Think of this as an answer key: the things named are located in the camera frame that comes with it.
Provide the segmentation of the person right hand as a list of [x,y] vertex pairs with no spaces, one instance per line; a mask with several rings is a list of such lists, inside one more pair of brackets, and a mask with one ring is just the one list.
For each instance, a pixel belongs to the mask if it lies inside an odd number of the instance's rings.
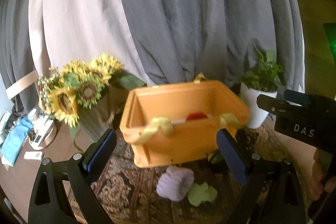
[[326,172],[322,168],[321,161],[322,150],[316,149],[313,159],[312,174],[310,178],[310,195],[316,201],[323,192],[332,193],[335,189],[335,177],[330,178],[327,182],[322,182],[326,177]]

